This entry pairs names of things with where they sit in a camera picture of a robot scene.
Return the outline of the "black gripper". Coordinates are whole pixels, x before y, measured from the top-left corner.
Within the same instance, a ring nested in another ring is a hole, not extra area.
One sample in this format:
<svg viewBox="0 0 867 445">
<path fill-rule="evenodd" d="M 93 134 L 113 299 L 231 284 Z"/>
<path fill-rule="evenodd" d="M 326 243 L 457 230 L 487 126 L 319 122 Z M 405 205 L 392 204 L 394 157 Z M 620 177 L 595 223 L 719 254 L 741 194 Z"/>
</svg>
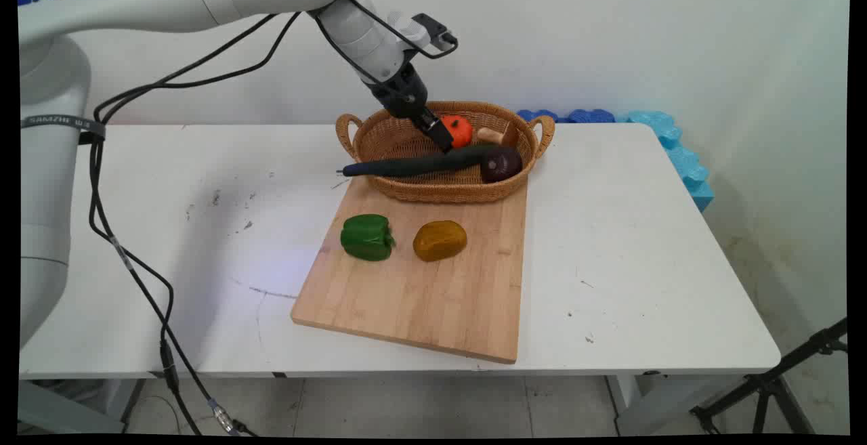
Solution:
<svg viewBox="0 0 867 445">
<path fill-rule="evenodd" d="M 433 112 L 427 112 L 427 88 L 414 65 L 403 64 L 399 71 L 381 84 L 371 85 L 375 99 L 394 118 L 413 120 L 415 127 L 446 154 L 452 150 L 453 136 Z"/>
</svg>

